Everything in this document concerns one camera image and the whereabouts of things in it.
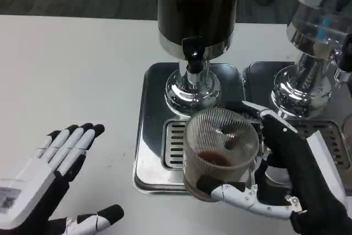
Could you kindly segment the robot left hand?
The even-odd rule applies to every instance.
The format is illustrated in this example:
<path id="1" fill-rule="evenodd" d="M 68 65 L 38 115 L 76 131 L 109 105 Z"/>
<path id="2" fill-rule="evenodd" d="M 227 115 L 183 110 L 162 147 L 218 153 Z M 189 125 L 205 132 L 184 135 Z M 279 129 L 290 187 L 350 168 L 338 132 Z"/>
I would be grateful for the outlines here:
<path id="1" fill-rule="evenodd" d="M 120 221 L 124 210 L 118 204 L 51 219 L 104 131 L 104 125 L 92 123 L 52 131 L 18 171 L 2 177 L 1 234 L 97 234 Z"/>

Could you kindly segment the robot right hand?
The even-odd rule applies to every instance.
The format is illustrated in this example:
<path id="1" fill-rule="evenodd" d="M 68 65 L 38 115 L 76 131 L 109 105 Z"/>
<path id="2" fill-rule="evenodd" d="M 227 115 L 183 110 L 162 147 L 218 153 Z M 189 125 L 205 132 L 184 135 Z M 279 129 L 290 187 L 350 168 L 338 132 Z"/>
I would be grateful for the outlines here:
<path id="1" fill-rule="evenodd" d="M 297 234 L 351 234 L 345 189 L 321 132 L 303 138 L 275 111 L 252 102 L 230 102 L 226 108 L 260 119 L 269 151 L 255 174 L 259 176 L 273 161 L 288 171 L 293 193 L 285 200 L 286 205 L 267 205 L 256 196 L 258 185 L 247 188 L 243 183 L 209 175 L 200 177 L 197 189 L 246 211 L 289 220 Z"/>

